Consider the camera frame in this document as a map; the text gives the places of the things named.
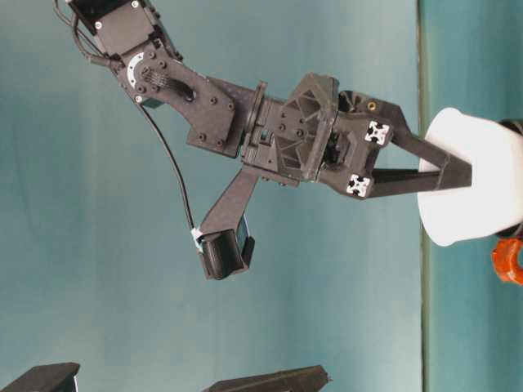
teal backdrop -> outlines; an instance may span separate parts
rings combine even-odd
[[[493,120],[523,117],[523,3],[420,3],[423,122],[447,106]],[[429,392],[523,390],[523,291],[496,277],[495,244],[485,238],[427,246]]]
[[[280,97],[307,72],[332,74],[418,130],[414,2],[154,3],[202,74],[264,79]],[[252,270],[206,282],[158,141],[51,1],[3,2],[0,47],[0,385],[60,361],[82,364],[81,390],[128,392],[321,363],[328,392],[421,390],[415,196],[262,183]],[[239,163],[185,146],[168,107],[154,116],[201,221]],[[390,149],[380,163],[416,161]]]

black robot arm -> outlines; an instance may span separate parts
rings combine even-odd
[[[250,265],[254,240],[244,212],[258,178],[297,187],[320,182],[357,199],[469,186],[468,163],[413,135],[397,105],[339,91],[329,76],[307,74],[287,100],[206,78],[183,64],[143,0],[66,0],[95,37],[104,61],[139,106],[168,104],[190,124],[187,144],[243,167],[202,225],[193,229],[206,276],[223,279]],[[378,169],[390,143],[437,171]]]

black cable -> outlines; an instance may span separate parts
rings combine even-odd
[[[186,183],[183,180],[183,175],[181,174],[181,170],[178,167],[178,163],[176,159],[174,158],[174,155],[172,154],[171,148],[169,147],[169,144],[165,140],[165,137],[163,137],[163,133],[160,131],[158,126],[156,125],[156,122],[154,122],[153,118],[150,116],[149,112],[145,110],[145,108],[142,105],[136,104],[136,107],[138,110],[140,110],[140,113],[143,114],[147,122],[152,126],[154,133],[156,133],[156,136],[160,140],[160,143],[162,144],[163,150],[165,151],[165,154],[169,157],[169,160],[171,161],[172,168],[174,169],[175,174],[177,175],[178,184],[180,186],[180,192],[181,196],[183,198],[183,205],[186,210],[186,217],[187,217],[187,223],[189,224],[189,228],[192,230],[194,229],[194,220],[192,216],[192,212],[190,210],[189,205],[189,197],[187,196],[187,188]]]
[[[83,53],[83,51],[85,51],[89,56],[95,56],[92,53],[89,53],[87,50],[85,50],[83,45],[79,42],[79,40],[81,38],[87,43],[87,45],[89,45],[92,49],[94,49],[95,51],[97,51],[99,53],[100,56],[98,56],[98,57],[101,57],[104,60],[109,60],[108,58],[103,57],[103,54],[101,53],[100,49],[89,39],[89,37],[82,30],[80,30],[78,28],[78,16],[76,16],[76,14],[74,14],[72,20],[70,20],[61,11],[60,6],[58,5],[58,0],[53,0],[53,3],[54,3],[54,10],[55,10],[55,13],[58,16],[58,18],[73,30],[73,36],[75,38],[75,42],[77,43],[77,46],[80,49],[80,51],[82,53]],[[189,225],[190,230],[192,230],[192,229],[194,229],[194,220],[193,220],[192,212],[190,210],[189,197],[187,195],[186,183],[183,179],[183,175],[181,174],[180,167],[178,166],[178,163],[177,163],[176,159],[174,158],[174,154],[172,153],[171,148],[169,147],[169,144],[165,140],[163,133],[160,131],[158,125],[156,125],[156,122],[154,122],[154,120],[150,116],[149,112],[147,112],[147,110],[145,110],[145,108],[143,106],[137,104],[134,101],[133,101],[133,104],[138,108],[140,113],[145,117],[145,119],[147,120],[149,125],[151,125],[151,127],[154,130],[154,133],[159,138],[159,141],[163,147],[163,150],[165,151],[165,154],[168,156],[169,160],[171,161],[172,168],[174,169],[174,172],[178,179],[178,185],[180,186],[181,197],[183,199],[183,205],[186,210],[187,223]]]
[[[60,6],[58,5],[58,0],[53,0],[53,7],[54,7],[54,10],[55,10],[55,14],[56,16],[58,16],[58,18],[64,22],[65,25],[71,27],[71,20],[64,14],[64,12],[62,12],[62,10],[60,9]],[[101,50],[98,48],[98,46],[89,39],[89,37],[81,30],[81,29],[78,29],[78,34],[80,35],[80,38],[93,50],[95,51],[98,55],[100,56],[103,56],[103,53],[101,52]]]
[[[82,55],[90,63],[110,68],[110,66],[113,64],[113,61],[111,59],[108,59],[107,57],[104,57],[104,56],[94,55],[90,51],[88,51],[85,47],[83,47],[83,44],[80,41],[80,37],[78,35],[78,22],[79,22],[78,15],[76,15],[74,13],[73,18],[71,20],[71,32],[73,33],[74,43],[80,50],[80,53],[82,53]]]

black plastic part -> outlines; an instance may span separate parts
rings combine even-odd
[[[77,363],[33,367],[0,392],[75,392],[79,368]]]
[[[131,0],[67,0],[67,2],[90,33],[95,35],[95,23],[98,20]]]
[[[220,381],[204,392],[319,392],[329,383],[321,366]]]
[[[248,270],[254,250],[245,209],[258,177],[242,168],[205,216],[199,253],[207,279],[222,280]]]
[[[201,257],[207,278],[222,280],[248,269],[254,250],[254,238],[247,237],[244,243],[240,244],[234,230],[227,230],[204,235],[201,245]]]

